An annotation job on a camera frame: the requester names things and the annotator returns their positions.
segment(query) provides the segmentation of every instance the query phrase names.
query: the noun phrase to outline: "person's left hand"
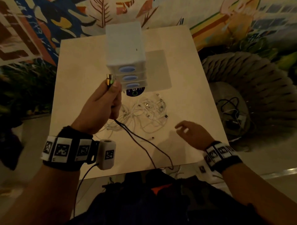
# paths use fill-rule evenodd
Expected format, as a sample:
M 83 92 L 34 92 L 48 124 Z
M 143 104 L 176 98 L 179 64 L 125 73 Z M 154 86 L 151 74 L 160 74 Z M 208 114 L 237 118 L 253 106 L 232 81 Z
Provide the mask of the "person's left hand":
M 97 133 L 108 119 L 117 119 L 122 99 L 121 83 L 115 81 L 108 89 L 104 80 L 85 103 L 71 127 L 87 134 Z

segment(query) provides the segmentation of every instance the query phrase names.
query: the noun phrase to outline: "tangled white cable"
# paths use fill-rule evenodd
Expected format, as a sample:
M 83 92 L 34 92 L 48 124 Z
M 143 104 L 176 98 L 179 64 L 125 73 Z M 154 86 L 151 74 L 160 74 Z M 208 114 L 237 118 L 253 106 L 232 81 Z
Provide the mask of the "tangled white cable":
M 120 110 L 120 116 L 117 119 L 119 122 L 125 124 L 126 126 L 129 126 L 131 121 L 134 122 L 134 129 L 136 126 L 136 121 L 137 119 L 140 124 L 140 128 L 145 132 L 145 133 L 154 133 L 161 128 L 163 128 L 166 124 L 167 121 L 167 115 L 166 115 L 166 103 L 159 98 L 160 100 L 158 101 L 153 101 L 148 98 L 140 98 L 133 106 L 131 109 L 129 109 L 126 105 L 122 105 L 121 110 Z M 142 117 L 142 120 L 144 118 L 149 119 L 148 123 L 146 125 L 142 125 L 142 120 L 140 119 Z M 146 131 L 145 128 L 149 125 L 152 125 L 153 127 L 156 128 L 154 131 Z M 106 123 L 104 125 L 104 129 L 100 130 L 99 132 L 103 130 L 112 130 L 112 131 L 120 131 L 122 128 L 115 123 L 115 121 L 111 121 L 109 123 Z

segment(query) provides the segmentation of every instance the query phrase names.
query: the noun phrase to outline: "forearm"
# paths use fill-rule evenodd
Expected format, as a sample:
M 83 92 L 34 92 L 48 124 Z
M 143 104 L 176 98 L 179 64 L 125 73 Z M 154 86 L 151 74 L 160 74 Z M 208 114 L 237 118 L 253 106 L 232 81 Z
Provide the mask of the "forearm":
M 269 224 L 296 224 L 297 204 L 279 192 L 243 163 L 222 172 L 233 198 L 248 205 Z
M 0 224 L 64 224 L 71 216 L 79 174 L 42 165 Z

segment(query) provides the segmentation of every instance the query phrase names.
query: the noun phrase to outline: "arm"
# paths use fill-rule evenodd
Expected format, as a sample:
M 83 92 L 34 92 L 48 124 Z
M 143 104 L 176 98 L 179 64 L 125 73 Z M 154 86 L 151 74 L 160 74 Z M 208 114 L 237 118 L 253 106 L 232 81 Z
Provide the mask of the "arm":
M 176 125 L 177 134 L 192 147 L 205 150 L 214 139 L 201 126 L 182 121 Z M 243 205 L 252 204 L 269 224 L 296 224 L 297 204 L 276 190 L 243 163 L 234 164 L 222 172 L 232 196 Z
M 105 81 L 92 94 L 71 127 L 82 134 L 97 133 L 110 119 L 119 116 L 121 84 L 114 82 L 108 89 Z M 54 169 L 42 165 L 21 196 L 0 219 L 0 224 L 64 224 L 70 219 L 74 206 L 80 167 L 76 171 L 63 171 L 59 163 Z

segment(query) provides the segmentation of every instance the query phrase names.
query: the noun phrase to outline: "white table top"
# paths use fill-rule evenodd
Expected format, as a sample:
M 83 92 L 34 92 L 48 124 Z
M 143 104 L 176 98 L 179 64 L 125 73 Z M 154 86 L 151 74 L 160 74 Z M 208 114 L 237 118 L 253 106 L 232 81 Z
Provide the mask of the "white table top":
M 153 134 L 144 133 L 138 123 L 135 133 L 146 139 L 154 137 L 152 142 L 171 157 L 174 165 L 201 161 L 202 151 L 192 148 L 176 134 L 174 126 L 178 122 L 199 123 L 214 139 L 228 141 L 191 33 L 185 26 L 175 26 L 148 29 L 143 35 L 148 87 L 139 97 L 149 98 L 158 92 L 166 102 L 168 118 L 166 125 Z M 107 73 L 105 35 L 62 41 L 49 135 L 56 136 L 62 127 L 71 125 Z M 122 93 L 122 103 L 132 106 L 139 97 Z M 103 139 L 110 134 L 111 131 L 104 130 L 97 135 Z M 86 179 L 153 169 L 145 151 L 125 131 L 113 132 L 110 139 L 117 143 L 113 168 L 94 167 Z M 170 166 L 168 158 L 157 149 L 146 142 L 140 143 L 158 168 Z M 82 166 L 80 179 L 90 166 L 86 163 Z

